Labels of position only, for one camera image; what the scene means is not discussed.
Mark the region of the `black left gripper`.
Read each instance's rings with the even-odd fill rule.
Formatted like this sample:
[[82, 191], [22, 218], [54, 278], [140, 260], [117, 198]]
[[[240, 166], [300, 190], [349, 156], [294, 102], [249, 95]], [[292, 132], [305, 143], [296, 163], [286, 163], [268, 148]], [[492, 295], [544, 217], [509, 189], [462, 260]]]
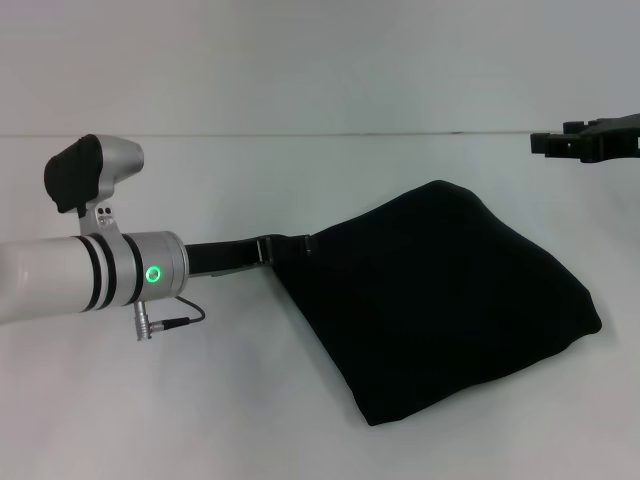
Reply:
[[312, 254], [310, 235], [266, 235], [246, 240], [189, 244], [185, 246], [189, 276], [223, 276], [277, 265]]

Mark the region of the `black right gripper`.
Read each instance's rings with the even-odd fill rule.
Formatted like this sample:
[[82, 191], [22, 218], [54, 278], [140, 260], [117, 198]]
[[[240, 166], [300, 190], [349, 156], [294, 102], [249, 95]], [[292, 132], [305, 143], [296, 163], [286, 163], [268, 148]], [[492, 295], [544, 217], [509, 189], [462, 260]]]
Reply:
[[563, 134], [532, 133], [531, 153], [582, 163], [639, 157], [639, 115], [572, 121]]

